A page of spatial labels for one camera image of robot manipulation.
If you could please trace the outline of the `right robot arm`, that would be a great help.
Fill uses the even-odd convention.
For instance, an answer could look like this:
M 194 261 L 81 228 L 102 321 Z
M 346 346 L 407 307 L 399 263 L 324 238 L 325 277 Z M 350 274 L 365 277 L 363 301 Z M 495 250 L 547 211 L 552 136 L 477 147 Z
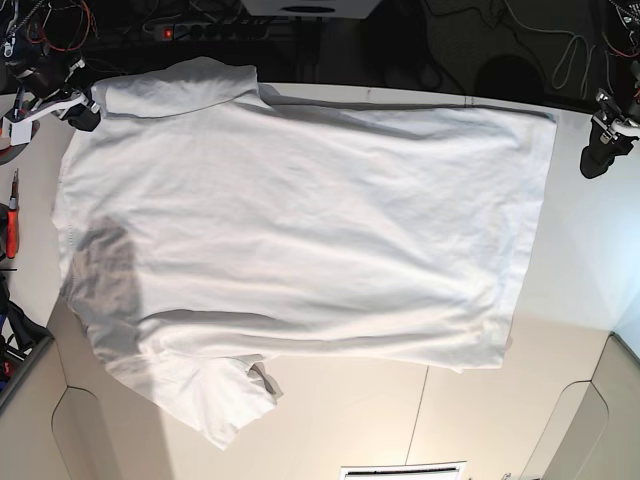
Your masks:
M 86 132 L 101 120 L 90 89 L 71 82 L 87 66 L 80 53 L 82 43 L 57 47 L 47 37 L 45 26 L 52 12 L 49 1 L 1 3 L 1 62 L 18 83 L 1 130 L 14 145 L 28 143 L 34 124 L 46 115 Z

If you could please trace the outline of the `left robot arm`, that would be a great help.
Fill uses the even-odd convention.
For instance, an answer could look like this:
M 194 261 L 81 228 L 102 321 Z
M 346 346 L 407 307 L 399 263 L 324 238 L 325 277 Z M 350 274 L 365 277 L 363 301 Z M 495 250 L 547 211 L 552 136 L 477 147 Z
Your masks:
M 639 143 L 639 3 L 590 1 L 588 6 L 594 34 L 590 66 L 597 82 L 591 95 L 597 110 L 580 171 L 594 179 Z

